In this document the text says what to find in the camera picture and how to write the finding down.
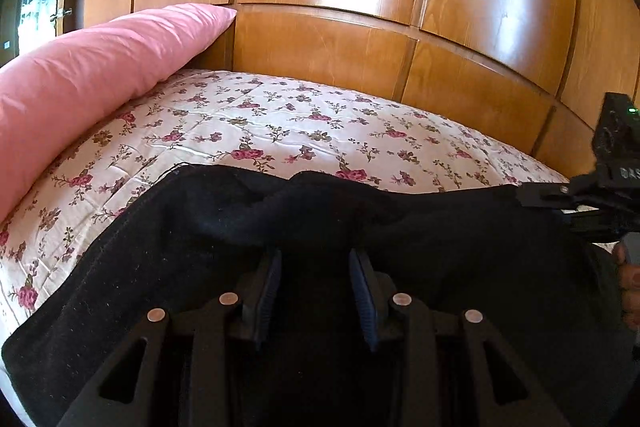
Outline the person's right hand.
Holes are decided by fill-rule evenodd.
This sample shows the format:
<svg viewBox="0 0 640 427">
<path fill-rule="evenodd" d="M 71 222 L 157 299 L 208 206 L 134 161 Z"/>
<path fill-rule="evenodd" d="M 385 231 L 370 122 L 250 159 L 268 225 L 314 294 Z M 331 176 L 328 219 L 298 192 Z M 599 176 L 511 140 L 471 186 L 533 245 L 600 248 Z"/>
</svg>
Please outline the person's right hand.
<svg viewBox="0 0 640 427">
<path fill-rule="evenodd" d="M 640 268 L 627 261 L 627 248 L 618 242 L 612 256 L 617 265 L 618 285 L 622 291 L 623 320 L 636 333 L 640 323 Z"/>
</svg>

